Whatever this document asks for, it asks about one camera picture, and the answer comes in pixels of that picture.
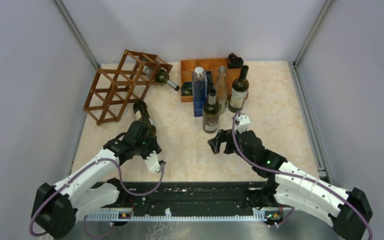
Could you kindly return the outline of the blue square glass bottle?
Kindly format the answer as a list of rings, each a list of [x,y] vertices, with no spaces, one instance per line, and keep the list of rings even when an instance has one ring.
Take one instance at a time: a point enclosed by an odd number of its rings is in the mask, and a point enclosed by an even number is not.
[[[207,99],[207,73],[197,66],[192,74],[192,98],[194,117],[203,116],[203,107]]]

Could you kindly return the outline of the green bottle silver neck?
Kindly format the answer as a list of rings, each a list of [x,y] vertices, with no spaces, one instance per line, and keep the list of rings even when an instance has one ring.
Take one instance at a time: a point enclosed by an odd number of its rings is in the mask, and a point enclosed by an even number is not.
[[[217,91],[212,88],[209,91],[207,102],[203,105],[203,130],[206,133],[214,133],[219,127],[220,104],[217,101]]]

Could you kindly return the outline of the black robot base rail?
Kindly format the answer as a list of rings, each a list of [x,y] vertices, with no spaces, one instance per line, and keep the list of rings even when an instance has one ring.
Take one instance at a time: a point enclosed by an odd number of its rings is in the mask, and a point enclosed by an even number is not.
[[[146,196],[122,191],[114,203],[88,216],[90,221],[280,223],[290,207],[276,203],[264,181],[163,182]]]

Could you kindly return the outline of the green bottle black neck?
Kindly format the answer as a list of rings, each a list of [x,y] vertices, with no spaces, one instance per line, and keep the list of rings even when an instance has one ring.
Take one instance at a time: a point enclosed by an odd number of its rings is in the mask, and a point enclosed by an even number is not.
[[[133,109],[133,112],[135,115],[135,119],[137,121],[140,121],[140,122],[147,124],[150,133],[152,133],[153,135],[156,135],[157,129],[156,129],[154,121],[153,121],[153,119],[152,119],[152,117],[148,111],[147,104],[143,100],[138,100],[137,102],[135,102],[133,104],[132,109]]]

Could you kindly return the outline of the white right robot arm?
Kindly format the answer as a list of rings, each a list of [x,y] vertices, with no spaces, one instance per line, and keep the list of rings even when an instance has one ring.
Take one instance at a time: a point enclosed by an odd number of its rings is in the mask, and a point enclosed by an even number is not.
[[[208,144],[214,154],[225,143],[224,154],[237,154],[262,178],[270,198],[312,215],[330,226],[344,240],[374,238],[369,225],[373,211],[367,195],[359,188],[346,190],[320,180],[295,166],[284,156],[265,148],[252,130],[233,133],[219,130]]]

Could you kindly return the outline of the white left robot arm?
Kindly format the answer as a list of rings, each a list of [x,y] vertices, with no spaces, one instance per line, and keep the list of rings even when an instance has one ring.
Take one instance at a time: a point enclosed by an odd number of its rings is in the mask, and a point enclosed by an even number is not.
[[[43,183],[36,191],[32,207],[29,234],[33,237],[51,235],[55,240],[66,236],[77,221],[104,206],[114,204],[122,194],[145,197],[161,185],[158,181],[151,190],[138,193],[131,191],[119,179],[119,184],[98,181],[113,170],[122,175],[121,166],[140,156],[151,173],[164,175],[165,162],[158,159],[161,148],[150,125],[133,121],[126,132],[118,134],[103,145],[89,162],[66,178],[54,183]]]

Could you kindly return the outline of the green bottle white label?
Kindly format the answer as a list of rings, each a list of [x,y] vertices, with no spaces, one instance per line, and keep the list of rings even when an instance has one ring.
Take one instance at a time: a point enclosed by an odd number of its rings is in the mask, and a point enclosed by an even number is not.
[[[228,109],[232,113],[241,111],[249,90],[249,81],[247,79],[249,71],[248,65],[243,65],[239,77],[232,82],[231,97]]]

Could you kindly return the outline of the green bottle rack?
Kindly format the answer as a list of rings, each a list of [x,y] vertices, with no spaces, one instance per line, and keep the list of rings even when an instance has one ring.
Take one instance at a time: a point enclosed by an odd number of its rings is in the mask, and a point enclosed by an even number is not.
[[[154,69],[155,69],[154,67],[145,66],[142,71],[147,76],[151,77]],[[159,83],[160,85],[168,85],[175,91],[180,90],[180,87],[174,81],[171,80],[169,73],[161,67],[158,68],[156,72],[156,76],[153,78],[153,80]]]

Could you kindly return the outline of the clear glass wine bottle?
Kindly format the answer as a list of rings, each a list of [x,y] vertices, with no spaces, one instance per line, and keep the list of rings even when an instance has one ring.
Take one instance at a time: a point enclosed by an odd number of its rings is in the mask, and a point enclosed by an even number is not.
[[[227,68],[223,65],[220,66],[217,72],[217,80],[214,83],[214,89],[216,90],[216,101],[219,103],[220,115],[226,111],[227,101],[228,101],[226,73],[227,73]]]

